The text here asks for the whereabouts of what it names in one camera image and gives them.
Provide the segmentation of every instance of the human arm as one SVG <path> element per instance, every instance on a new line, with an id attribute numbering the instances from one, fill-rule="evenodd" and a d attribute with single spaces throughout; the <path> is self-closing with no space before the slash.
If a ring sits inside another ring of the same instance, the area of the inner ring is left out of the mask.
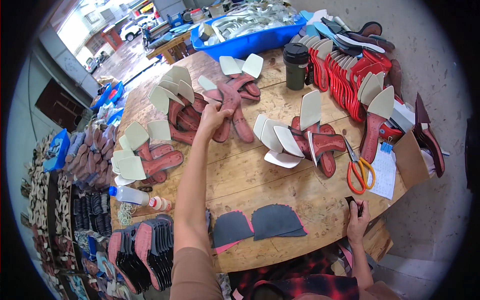
<path id="1" fill-rule="evenodd" d="M 219 108 L 219 102 L 205 106 L 187 166 L 180 179 L 173 225 L 174 253 L 181 248 L 194 247 L 210 256 L 210 243 L 205 225 L 208 143 L 224 118 L 233 114 L 231 109 L 218 111 Z"/>
<path id="2" fill-rule="evenodd" d="M 358 206 L 363 204 L 363 212 L 358 217 Z M 367 289 L 373 285 L 373 278 L 363 248 L 363 234 L 370 221 L 368 202 L 355 200 L 350 202 L 350 221 L 347 227 L 347 237 L 352 248 L 352 275 L 357 278 L 359 288 Z"/>

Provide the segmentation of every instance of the workbench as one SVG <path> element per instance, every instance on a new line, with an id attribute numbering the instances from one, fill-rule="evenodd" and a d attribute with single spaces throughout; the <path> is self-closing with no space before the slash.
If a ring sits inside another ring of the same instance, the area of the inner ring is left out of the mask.
<path id="1" fill-rule="evenodd" d="M 167 60 L 167 63 L 169 65 L 172 65 L 175 63 L 175 59 L 173 58 L 173 56 L 170 54 L 168 50 L 172 49 L 173 47 L 177 46 L 180 43 L 183 43 L 183 41 L 189 38 L 190 38 L 190 31 L 187 31 L 186 33 L 181 34 L 180 36 L 176 36 L 170 41 L 168 41 L 167 43 L 148 52 L 147 58 L 151 60 L 152 58 L 157 57 L 159 54 L 162 54 L 163 57 Z"/>
<path id="2" fill-rule="evenodd" d="M 300 115 L 302 96 L 316 87 L 309 85 L 300 91 L 287 89 L 282 50 L 274 49 L 260 55 L 264 58 L 264 64 L 256 83 L 262 92 L 261 100 L 257 104 L 242 100 L 245 119 L 252 128 L 258 114 L 265 114 L 271 119 L 291 124 L 292 118 Z M 197 93 L 203 91 L 197 83 L 200 75 L 214 83 L 228 80 L 222 74 L 218 62 L 204 52 L 192 54 L 176 64 L 189 69 L 193 89 Z M 125 128 L 134 120 L 146 128 L 146 124 L 150 121 L 166 119 L 165 115 L 150 104 L 147 97 L 152 86 L 158 84 L 161 75 L 163 74 L 146 79 L 130 92 L 118 136 L 122 136 Z M 352 120 L 348 113 L 330 98 L 329 92 L 321 93 L 321 102 L 321 123 L 329 123 L 336 133 L 343 134 L 352 148 L 359 153 L 364 124 Z M 188 161 L 191 147 L 175 141 L 171 143 L 175 150 L 183 152 L 184 163 L 169 169 L 167 181 L 154 185 L 153 191 L 149 194 L 171 200 L 173 210 L 168 214 L 173 216 L 177 186 Z M 116 143 L 115 150 L 121 150 L 119 143 Z M 253 143 L 245 144 L 239 140 L 235 132 L 230 132 L 228 140 L 222 144 L 210 141 L 205 204 L 212 213 L 212 219 L 215 220 L 218 216 L 236 209 L 243 211 L 248 218 L 251 218 L 253 211 L 262 206 L 287 204 L 295 209 L 309 234 L 304 237 L 275 237 L 255 242 L 253 238 L 245 239 L 227 251 L 214 255 L 217 271 L 240 271 L 279 263 L 317 250 L 347 234 L 349 209 L 345 197 L 356 196 L 347 185 L 347 167 L 350 161 L 348 153 L 334 153 L 336 172 L 331 178 L 327 178 L 306 159 L 292 169 L 268 163 L 264 161 L 264 155 L 267 152 L 268 149 L 259 140 L 255 139 Z M 353 180 L 353 184 L 357 189 L 360 188 L 356 180 Z M 397 170 L 392 200 L 368 191 L 356 197 L 369 202 L 373 220 L 393 205 L 406 191 Z M 121 228 L 117 220 L 120 202 L 112 198 L 110 204 L 112 227 L 113 229 Z M 157 214 L 158 211 L 149 206 L 138 207 L 132 215 L 132 222 L 154 218 Z"/>

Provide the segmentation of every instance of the white car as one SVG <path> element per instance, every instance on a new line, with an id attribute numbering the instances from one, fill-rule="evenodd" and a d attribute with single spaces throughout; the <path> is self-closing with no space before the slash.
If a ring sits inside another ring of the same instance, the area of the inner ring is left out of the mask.
<path id="1" fill-rule="evenodd" d="M 153 13 L 143 13 L 135 17 L 120 30 L 120 38 L 124 41 L 133 41 L 142 32 L 142 25 L 148 22 L 155 22 Z"/>

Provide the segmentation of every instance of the handwritten paper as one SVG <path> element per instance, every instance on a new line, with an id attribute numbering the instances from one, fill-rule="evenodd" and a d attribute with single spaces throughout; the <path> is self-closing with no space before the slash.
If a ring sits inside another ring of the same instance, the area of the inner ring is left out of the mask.
<path id="1" fill-rule="evenodd" d="M 395 153 L 383 152 L 380 150 L 382 145 L 378 144 L 375 160 L 372 162 L 372 168 L 375 171 L 375 185 L 372 187 L 372 193 L 392 200 L 395 187 L 396 158 Z M 372 184 L 372 173 L 368 174 L 368 185 Z"/>

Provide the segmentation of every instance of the hand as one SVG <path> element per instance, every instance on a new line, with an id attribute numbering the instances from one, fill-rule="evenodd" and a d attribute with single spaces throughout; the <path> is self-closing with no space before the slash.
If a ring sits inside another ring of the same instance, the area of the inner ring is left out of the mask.
<path id="1" fill-rule="evenodd" d="M 363 212 L 358 217 L 358 207 L 363 203 Z M 363 247 L 363 234 L 370 222 L 370 211 L 368 202 L 365 200 L 355 200 L 350 202 L 350 222 L 347 227 L 348 242 L 351 246 L 361 245 Z"/>
<path id="2" fill-rule="evenodd" d="M 202 112 L 202 119 L 200 120 L 200 125 L 198 126 L 198 131 L 204 133 L 206 136 L 211 139 L 215 130 L 217 130 L 220 125 L 223 123 L 225 118 L 229 118 L 233 115 L 232 109 L 225 109 L 218 111 L 222 104 L 216 102 L 214 104 L 207 104 L 205 109 Z"/>

